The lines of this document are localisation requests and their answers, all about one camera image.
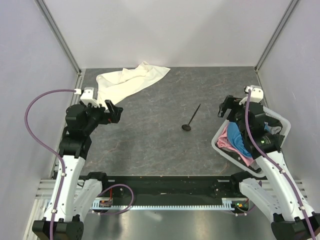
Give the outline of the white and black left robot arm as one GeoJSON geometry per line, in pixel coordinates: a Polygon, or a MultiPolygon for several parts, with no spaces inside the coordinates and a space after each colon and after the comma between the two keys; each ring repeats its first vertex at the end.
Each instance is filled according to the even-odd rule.
{"type": "Polygon", "coordinates": [[[106,100],[106,107],[94,107],[83,102],[66,109],[66,127],[59,144],[59,163],[51,199],[41,220],[35,220],[33,233],[40,240],[80,240],[84,220],[97,196],[110,191],[104,172],[90,172],[84,185],[76,192],[82,168],[92,144],[90,135],[99,125],[117,124],[122,107],[106,100]]]}

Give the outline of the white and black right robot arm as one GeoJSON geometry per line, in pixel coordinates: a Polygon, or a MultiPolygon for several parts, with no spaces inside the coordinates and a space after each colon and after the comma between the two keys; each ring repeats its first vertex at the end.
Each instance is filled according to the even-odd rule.
{"type": "Polygon", "coordinates": [[[228,95],[218,116],[225,120],[212,147],[242,169],[232,176],[230,193],[249,199],[268,218],[276,239],[316,239],[320,215],[298,188],[282,152],[289,121],[263,106],[262,95],[254,92],[228,95]]]}

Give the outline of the black metal spoon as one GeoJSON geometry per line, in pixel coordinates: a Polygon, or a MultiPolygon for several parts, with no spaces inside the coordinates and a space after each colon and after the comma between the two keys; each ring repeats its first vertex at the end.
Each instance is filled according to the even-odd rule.
{"type": "Polygon", "coordinates": [[[201,104],[198,105],[198,107],[197,107],[196,110],[194,111],[192,117],[190,118],[189,122],[188,122],[187,124],[183,124],[183,125],[181,126],[182,130],[184,130],[184,131],[186,131],[186,132],[191,131],[192,128],[191,128],[190,124],[191,124],[191,122],[193,121],[195,115],[197,114],[200,106],[201,106],[201,104]]]}

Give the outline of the white cloth napkin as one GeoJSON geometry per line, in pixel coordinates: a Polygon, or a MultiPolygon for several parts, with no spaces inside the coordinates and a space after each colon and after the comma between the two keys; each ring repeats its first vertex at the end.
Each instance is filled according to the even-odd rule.
{"type": "Polygon", "coordinates": [[[134,69],[123,68],[119,71],[99,74],[97,101],[106,107],[106,100],[114,105],[126,97],[140,92],[163,79],[171,69],[164,66],[151,65],[143,61],[134,69]]]}

